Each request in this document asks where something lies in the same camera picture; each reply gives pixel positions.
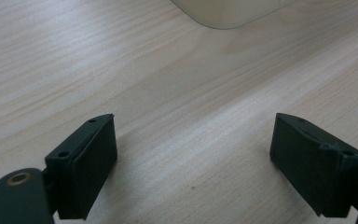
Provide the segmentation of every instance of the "light wood grain surface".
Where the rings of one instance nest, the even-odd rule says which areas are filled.
[[[277,112],[358,148],[358,0],[227,31],[169,0],[0,0],[0,177],[116,115],[88,220],[56,223],[354,223],[317,217],[270,162]]]

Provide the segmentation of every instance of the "black bracket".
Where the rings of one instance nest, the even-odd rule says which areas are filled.
[[[358,149],[304,119],[277,114],[270,157],[318,216],[358,210]]]
[[[47,168],[0,179],[0,223],[86,219],[117,160],[113,115],[90,119],[45,158]]]

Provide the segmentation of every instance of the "screw hole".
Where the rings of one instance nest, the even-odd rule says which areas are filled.
[[[69,155],[69,152],[60,152],[60,154],[58,154],[58,157],[60,158],[65,158]]]
[[[29,180],[30,178],[31,178],[30,173],[19,173],[19,174],[13,175],[7,181],[7,184],[10,186],[20,185],[20,184],[27,182],[27,180]]]

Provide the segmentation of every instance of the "white container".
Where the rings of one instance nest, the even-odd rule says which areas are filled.
[[[216,29],[254,21],[296,0],[172,0],[193,20]]]

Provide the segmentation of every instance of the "wooden table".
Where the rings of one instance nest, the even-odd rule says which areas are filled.
[[[56,223],[354,223],[317,217],[270,162],[277,112],[358,148],[358,1],[227,31],[169,0],[0,1],[0,177],[116,115],[88,220]]]

